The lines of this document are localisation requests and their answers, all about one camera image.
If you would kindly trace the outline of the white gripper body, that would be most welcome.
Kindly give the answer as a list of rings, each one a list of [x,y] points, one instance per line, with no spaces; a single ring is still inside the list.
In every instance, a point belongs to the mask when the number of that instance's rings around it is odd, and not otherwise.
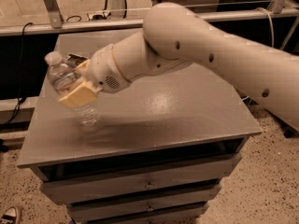
[[[87,77],[102,92],[107,93],[116,93],[131,85],[114,61],[112,44],[94,53],[87,68]]]

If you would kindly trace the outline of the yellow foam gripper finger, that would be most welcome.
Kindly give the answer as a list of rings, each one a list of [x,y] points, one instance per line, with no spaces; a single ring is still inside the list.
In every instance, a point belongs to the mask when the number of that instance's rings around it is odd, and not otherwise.
[[[75,108],[89,105],[97,100],[101,87],[95,86],[91,81],[83,81],[69,93],[59,98],[59,103],[68,107]]]
[[[79,65],[76,66],[76,70],[78,70],[83,76],[87,75],[88,66],[89,66],[90,60],[86,60]]]

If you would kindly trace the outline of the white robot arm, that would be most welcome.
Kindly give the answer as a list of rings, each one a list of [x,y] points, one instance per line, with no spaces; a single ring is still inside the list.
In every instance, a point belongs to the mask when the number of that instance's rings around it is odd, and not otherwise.
[[[142,30],[94,53],[76,69],[83,78],[59,102],[88,105],[99,92],[115,93],[134,81],[197,63],[246,94],[285,123],[299,129],[299,57],[231,35],[186,7],[154,6]]]

